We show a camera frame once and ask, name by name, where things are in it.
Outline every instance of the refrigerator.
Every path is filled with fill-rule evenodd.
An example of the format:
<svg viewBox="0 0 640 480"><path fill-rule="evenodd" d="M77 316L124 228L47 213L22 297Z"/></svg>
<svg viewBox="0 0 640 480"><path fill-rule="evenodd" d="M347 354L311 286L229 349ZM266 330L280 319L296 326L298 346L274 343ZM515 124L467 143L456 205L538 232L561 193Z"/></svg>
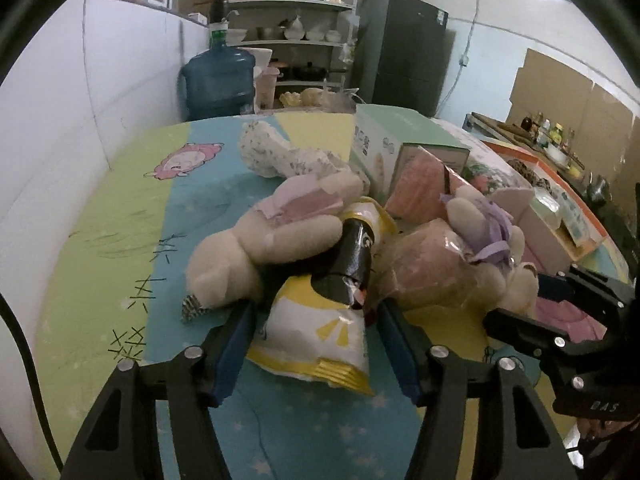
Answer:
<svg viewBox="0 0 640 480"><path fill-rule="evenodd" d="M421 0L364 0L350 87L366 103L433 117L446 72L447 18Z"/></svg>

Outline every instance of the white stuffed bunny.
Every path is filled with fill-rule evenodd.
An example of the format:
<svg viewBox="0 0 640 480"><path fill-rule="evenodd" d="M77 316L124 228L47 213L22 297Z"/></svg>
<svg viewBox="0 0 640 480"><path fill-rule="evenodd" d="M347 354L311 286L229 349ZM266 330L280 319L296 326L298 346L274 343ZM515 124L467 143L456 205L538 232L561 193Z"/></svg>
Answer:
<svg viewBox="0 0 640 480"><path fill-rule="evenodd" d="M351 171L288 178L234 227L195 248L185 270L189 295L183 317L241 299L259 302L263 286L257 266L304 260L331 248L342 236L335 215L362 191L361 179Z"/></svg>
<svg viewBox="0 0 640 480"><path fill-rule="evenodd" d="M476 188L462 186L446 204L448 223L477 253L476 277L479 288L476 302L488 310L505 308L526 314L536 303L538 272L534 264L522 262L525 247L522 230L510 225L510 216L496 208ZM490 231L500 228L496 224L504 220L496 219L500 215L506 216L509 234L504 234L503 227L503 236L492 237ZM513 260L513 268L508 265L509 259Z"/></svg>

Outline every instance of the water jug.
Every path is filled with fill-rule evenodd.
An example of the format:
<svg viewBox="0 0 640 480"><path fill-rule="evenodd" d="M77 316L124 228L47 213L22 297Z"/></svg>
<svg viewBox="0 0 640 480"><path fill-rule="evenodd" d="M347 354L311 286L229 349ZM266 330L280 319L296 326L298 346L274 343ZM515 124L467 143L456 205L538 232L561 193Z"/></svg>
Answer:
<svg viewBox="0 0 640 480"><path fill-rule="evenodd" d="M182 67L188 120L234 116L254 112L255 58L227 46L224 0L214 0L209 19L211 44Z"/></svg>

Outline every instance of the green box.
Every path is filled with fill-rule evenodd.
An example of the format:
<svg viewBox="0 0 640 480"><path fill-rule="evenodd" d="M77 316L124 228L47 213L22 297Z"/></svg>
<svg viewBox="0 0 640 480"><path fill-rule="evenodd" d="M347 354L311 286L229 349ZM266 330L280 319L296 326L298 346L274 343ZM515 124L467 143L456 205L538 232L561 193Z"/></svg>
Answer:
<svg viewBox="0 0 640 480"><path fill-rule="evenodd" d="M370 195L381 204L393 191L404 165L425 149L460 174L469 149L439 124L408 108L358 105L350 162L371 181Z"/></svg>

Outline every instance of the blue gripper pad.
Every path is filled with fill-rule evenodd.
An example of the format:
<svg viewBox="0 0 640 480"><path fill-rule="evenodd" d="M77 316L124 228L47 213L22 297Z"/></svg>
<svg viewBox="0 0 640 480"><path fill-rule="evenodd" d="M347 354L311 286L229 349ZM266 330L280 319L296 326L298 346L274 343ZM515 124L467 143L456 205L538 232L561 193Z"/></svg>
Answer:
<svg viewBox="0 0 640 480"><path fill-rule="evenodd" d="M255 305L240 301L220 327L212 357L215 381L211 396L220 405L234 390L240 368L255 333Z"/></svg>
<svg viewBox="0 0 640 480"><path fill-rule="evenodd" d="M386 356L391 362L396 380L400 385L402 393L411 399L411 402L418 405L421 398L420 379L418 375L418 359L419 356L415 351L419 349L410 347L407 336L413 338L416 334L407 333L408 331L419 330L427 341L424 350L429 349L429 339L422 329L410 325L404 320L402 312L395 305L393 300L384 300L378 305L378 332L380 339L385 346Z"/></svg>

